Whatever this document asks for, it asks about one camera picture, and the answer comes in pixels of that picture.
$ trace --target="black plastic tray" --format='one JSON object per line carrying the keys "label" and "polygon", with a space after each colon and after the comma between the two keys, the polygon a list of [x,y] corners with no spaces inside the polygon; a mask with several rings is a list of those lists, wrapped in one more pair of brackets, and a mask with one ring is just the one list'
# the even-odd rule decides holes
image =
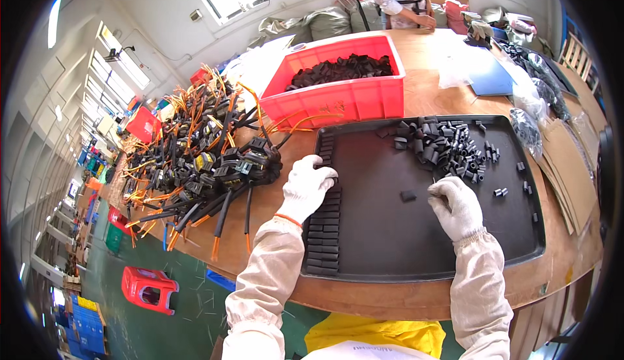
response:
{"label": "black plastic tray", "polygon": [[[318,131],[315,153],[319,154],[322,139],[333,135],[330,161],[339,174],[339,269],[331,275],[309,272],[308,220],[303,226],[303,276],[372,283],[454,276],[452,243],[427,202],[427,187],[433,178],[443,177],[443,171],[422,165],[412,150],[395,149],[393,137],[381,139],[376,134],[380,128],[395,127],[400,120],[410,123],[417,118],[350,123]],[[484,226],[502,247],[505,266],[541,256],[545,233],[540,200],[529,166],[523,172],[516,169],[520,161],[527,164],[527,158],[509,120],[475,114],[438,116],[438,120],[463,120],[480,150],[486,140],[500,149],[499,162],[486,164],[485,180],[467,185],[479,199]],[[487,126],[485,133],[475,120]],[[525,180],[532,187],[532,195],[522,189]],[[494,198],[492,192],[497,188],[508,188],[509,193]],[[400,192],[411,189],[417,191],[417,199],[403,203]],[[533,213],[539,218],[536,223]]]}

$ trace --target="white work glove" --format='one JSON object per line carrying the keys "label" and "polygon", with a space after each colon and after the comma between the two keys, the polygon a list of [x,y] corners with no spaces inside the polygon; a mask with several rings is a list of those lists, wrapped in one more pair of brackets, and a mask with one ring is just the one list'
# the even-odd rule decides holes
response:
{"label": "white work glove", "polygon": [[320,165],[321,162],[321,157],[312,154],[292,164],[288,182],[283,188],[284,204],[277,210],[277,214],[303,224],[321,206],[325,192],[334,186],[332,177],[338,177],[338,172],[332,168],[313,168],[313,165]]}
{"label": "white work glove", "polygon": [[475,40],[479,40],[479,38],[485,39],[486,36],[494,36],[494,30],[492,27],[483,21],[473,20],[471,21],[472,29],[474,29],[474,33],[472,36]]}
{"label": "white work glove", "polygon": [[453,242],[484,232],[477,195],[459,177],[445,177],[430,185],[429,205]]}

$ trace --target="workbench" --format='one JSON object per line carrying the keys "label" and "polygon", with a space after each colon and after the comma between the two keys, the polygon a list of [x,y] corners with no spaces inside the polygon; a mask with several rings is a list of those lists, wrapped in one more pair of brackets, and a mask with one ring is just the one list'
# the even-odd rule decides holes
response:
{"label": "workbench", "polygon": [[[379,33],[391,36],[405,67],[405,117],[430,114],[503,114],[509,117],[512,106],[505,97],[478,97],[471,87],[438,89],[438,67],[444,57],[445,44],[461,41],[451,30],[385,30],[354,33],[340,36],[340,39]],[[338,38],[325,39],[314,44],[334,42],[336,39]],[[573,74],[566,75],[578,91],[579,97],[582,97],[578,100],[565,94],[571,113],[575,115],[585,110],[590,116],[602,117],[599,123],[592,120],[595,125],[603,123],[595,126],[597,131],[601,130],[606,122],[600,109],[596,109],[598,104],[591,96],[591,91],[580,78],[575,80]],[[275,135],[274,141],[281,140],[279,134],[281,133]],[[240,135],[243,139],[248,139],[243,134]],[[315,132],[295,133],[280,150],[284,167],[279,179],[274,184],[254,189],[250,220],[252,239],[258,228],[270,220],[282,204],[282,186],[288,179],[293,162],[313,153],[315,135]],[[546,250],[537,259],[504,270],[505,297],[514,309],[564,288],[591,270],[602,258],[597,204],[581,234],[570,235],[550,183],[544,181],[542,171],[528,153],[527,157],[527,165],[535,178],[542,205]],[[227,278],[236,279],[245,269],[248,260],[243,233],[245,203],[244,198],[239,198],[230,206],[216,261],[211,261],[210,256],[217,218],[210,218],[196,228],[188,226],[186,240],[180,237],[175,247],[206,262],[209,269]],[[125,207],[119,208],[122,213],[125,212]],[[134,221],[149,211],[146,208],[133,213],[130,219]],[[150,234],[162,239],[163,223],[159,220]],[[317,309],[378,319],[441,321],[450,319],[450,284],[451,280],[378,284],[300,277],[290,301]]]}

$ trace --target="green floor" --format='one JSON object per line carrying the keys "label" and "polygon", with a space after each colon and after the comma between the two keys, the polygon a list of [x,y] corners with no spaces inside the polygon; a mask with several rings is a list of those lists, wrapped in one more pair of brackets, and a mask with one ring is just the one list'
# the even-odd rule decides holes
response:
{"label": "green floor", "polygon": [[[89,253],[87,271],[82,272],[82,296],[99,302],[107,324],[109,352],[114,359],[207,359],[213,342],[227,335],[225,297],[228,291],[211,281],[204,281],[205,265],[177,250],[164,252],[162,242],[152,236],[139,239],[132,249],[129,236],[113,255],[102,241],[108,226],[108,206],[100,204],[101,220],[94,230],[94,246]],[[164,270],[180,285],[171,297],[175,315],[167,316],[128,302],[121,291],[122,271],[126,266]],[[303,337],[309,328],[329,313],[286,303],[283,313],[286,358],[307,353]],[[457,359],[464,350],[455,341],[450,321],[442,322],[447,333],[442,359]]]}

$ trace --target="red plastic bin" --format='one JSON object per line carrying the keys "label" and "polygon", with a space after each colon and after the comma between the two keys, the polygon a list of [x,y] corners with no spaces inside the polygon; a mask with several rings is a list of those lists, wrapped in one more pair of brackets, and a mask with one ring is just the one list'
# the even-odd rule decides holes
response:
{"label": "red plastic bin", "polygon": [[143,143],[150,143],[152,132],[160,130],[160,120],[151,114],[146,107],[140,106],[126,124],[125,129]]}
{"label": "red plastic bin", "polygon": [[[405,69],[388,35],[375,35],[340,40],[338,36],[331,44],[304,48],[284,57],[266,90],[260,104],[273,121],[279,121],[297,111],[303,110],[280,127],[292,127],[303,118],[315,114],[341,113],[342,118],[321,118],[300,125],[302,128],[316,128],[362,120],[403,117],[403,79]],[[329,60],[347,59],[352,53],[368,55],[379,59],[390,58],[394,75],[358,78],[323,83],[312,87],[286,91],[299,69],[312,68]]]}

